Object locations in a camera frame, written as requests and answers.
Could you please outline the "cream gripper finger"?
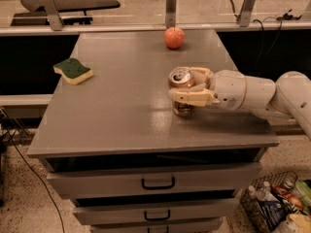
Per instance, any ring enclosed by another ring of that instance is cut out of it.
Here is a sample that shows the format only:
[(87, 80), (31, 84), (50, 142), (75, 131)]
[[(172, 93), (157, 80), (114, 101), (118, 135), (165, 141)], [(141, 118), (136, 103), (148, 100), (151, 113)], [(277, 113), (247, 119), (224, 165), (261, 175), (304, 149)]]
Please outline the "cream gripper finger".
[(205, 67), (190, 67), (190, 71), (194, 78), (195, 84), (204, 84), (207, 86), (214, 73)]
[(206, 107), (218, 102), (214, 92), (206, 88), (206, 83), (192, 87), (169, 87), (168, 96), (173, 102)]

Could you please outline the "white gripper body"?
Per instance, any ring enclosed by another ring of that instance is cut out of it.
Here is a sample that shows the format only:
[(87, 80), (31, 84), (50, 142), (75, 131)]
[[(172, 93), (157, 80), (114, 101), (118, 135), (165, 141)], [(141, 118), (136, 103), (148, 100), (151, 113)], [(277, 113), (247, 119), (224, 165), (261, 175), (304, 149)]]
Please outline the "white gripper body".
[(212, 76), (209, 89), (214, 93), (215, 107), (237, 110), (245, 97), (246, 77), (238, 71), (222, 70)]

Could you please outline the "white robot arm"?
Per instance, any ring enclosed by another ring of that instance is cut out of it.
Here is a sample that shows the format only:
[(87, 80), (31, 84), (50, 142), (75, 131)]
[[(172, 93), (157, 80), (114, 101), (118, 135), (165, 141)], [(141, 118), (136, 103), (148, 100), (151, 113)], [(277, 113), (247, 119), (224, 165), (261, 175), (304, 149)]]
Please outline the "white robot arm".
[(233, 70), (177, 67), (170, 72), (168, 85), (178, 116), (185, 117), (196, 107), (243, 109), (268, 120), (293, 118), (311, 138), (311, 81), (297, 71), (272, 81)]

